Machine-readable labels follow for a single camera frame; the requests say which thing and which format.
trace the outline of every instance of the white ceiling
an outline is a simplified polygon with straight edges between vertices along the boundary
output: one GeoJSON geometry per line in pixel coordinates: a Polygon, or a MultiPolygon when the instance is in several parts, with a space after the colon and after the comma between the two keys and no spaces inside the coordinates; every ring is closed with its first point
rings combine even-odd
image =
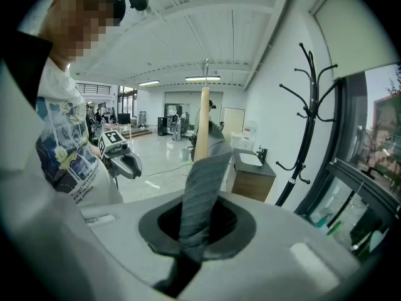
{"type": "MultiPolygon", "coordinates": [[[[268,47],[286,0],[149,0],[150,10],[127,10],[98,47],[72,64],[73,78],[127,85],[160,80],[147,90],[185,89],[185,77],[219,75],[220,87],[245,89],[268,47]]],[[[37,26],[51,0],[30,14],[37,26]]]]}

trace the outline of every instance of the white t-shirt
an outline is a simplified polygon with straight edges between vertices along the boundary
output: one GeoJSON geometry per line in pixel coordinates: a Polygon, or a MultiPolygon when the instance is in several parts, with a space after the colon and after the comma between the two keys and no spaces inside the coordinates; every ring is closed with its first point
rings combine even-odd
{"type": "Polygon", "coordinates": [[[86,103],[70,77],[48,58],[39,83],[36,112],[46,126],[36,142],[44,177],[80,206],[122,203],[106,167],[88,142],[86,103]]]}

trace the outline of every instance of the ceiling light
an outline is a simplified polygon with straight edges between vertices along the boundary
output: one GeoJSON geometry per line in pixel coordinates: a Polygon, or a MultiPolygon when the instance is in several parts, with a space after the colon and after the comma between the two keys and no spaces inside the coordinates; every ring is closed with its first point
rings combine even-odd
{"type": "MultiPolygon", "coordinates": [[[[196,80],[206,80],[206,76],[186,77],[185,80],[187,80],[188,82],[193,82],[196,80]]],[[[220,76],[208,76],[207,80],[220,80],[220,76]]]]}
{"type": "Polygon", "coordinates": [[[139,83],[138,86],[153,85],[154,83],[160,83],[160,82],[158,80],[154,80],[152,82],[139,83]]]}

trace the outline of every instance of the black coat stand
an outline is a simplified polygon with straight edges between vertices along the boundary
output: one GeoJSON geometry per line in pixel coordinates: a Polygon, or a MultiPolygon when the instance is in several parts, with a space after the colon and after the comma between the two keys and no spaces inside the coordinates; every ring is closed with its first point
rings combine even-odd
{"type": "Polygon", "coordinates": [[[288,180],[288,183],[286,185],[286,187],[284,188],[283,192],[281,193],[279,199],[276,202],[276,205],[278,206],[282,206],[284,204],[284,202],[286,201],[287,197],[289,196],[290,192],[293,190],[294,185],[296,183],[296,179],[297,177],[307,183],[310,184],[311,181],[309,181],[308,179],[303,179],[301,172],[303,171],[303,169],[306,167],[304,162],[306,159],[306,156],[308,155],[308,151],[309,151],[309,147],[311,145],[311,141],[312,141],[312,136],[313,136],[313,130],[315,129],[315,121],[316,121],[316,117],[318,117],[318,119],[320,119],[322,122],[334,122],[335,119],[322,119],[319,116],[319,107],[322,103],[322,101],[326,98],[326,96],[337,86],[341,85],[341,80],[340,78],[337,78],[334,82],[334,84],[332,84],[332,86],[327,90],[327,92],[325,92],[325,94],[322,96],[322,98],[319,100],[319,80],[320,80],[320,76],[322,73],[324,73],[327,70],[330,70],[332,68],[336,68],[337,64],[333,65],[333,66],[329,66],[327,68],[324,68],[318,75],[318,78],[316,79],[316,71],[315,71],[315,64],[313,62],[313,55],[312,52],[309,51],[309,53],[306,53],[306,50],[303,46],[302,43],[299,44],[300,47],[302,48],[303,53],[305,54],[306,59],[308,60],[308,64],[309,64],[309,69],[310,69],[310,73],[309,74],[307,71],[302,70],[302,69],[297,69],[295,68],[295,71],[302,71],[303,73],[306,74],[306,76],[308,76],[309,78],[309,83],[310,83],[310,102],[309,102],[309,106],[306,104],[305,100],[299,96],[297,93],[293,92],[291,89],[285,87],[284,85],[280,84],[279,86],[285,90],[287,90],[288,92],[292,93],[295,97],[298,97],[302,102],[303,102],[303,110],[305,111],[305,116],[301,115],[299,112],[296,113],[297,116],[300,116],[304,119],[306,119],[306,125],[305,125],[305,132],[303,134],[303,138],[302,138],[302,143],[301,143],[301,148],[299,149],[299,153],[298,156],[296,158],[296,162],[294,164],[294,166],[292,168],[285,168],[283,165],[281,165],[279,162],[276,162],[276,164],[278,166],[280,166],[282,169],[285,169],[286,171],[292,171],[294,169],[294,173],[291,176],[291,178],[288,180]]]}

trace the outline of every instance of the wooden pole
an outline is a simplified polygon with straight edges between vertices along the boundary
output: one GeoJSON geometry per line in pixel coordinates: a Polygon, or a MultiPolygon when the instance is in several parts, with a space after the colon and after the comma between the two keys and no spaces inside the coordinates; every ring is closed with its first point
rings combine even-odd
{"type": "Polygon", "coordinates": [[[194,161],[207,157],[207,139],[209,138],[209,87],[202,88],[200,97],[199,129],[197,134],[194,161]]]}

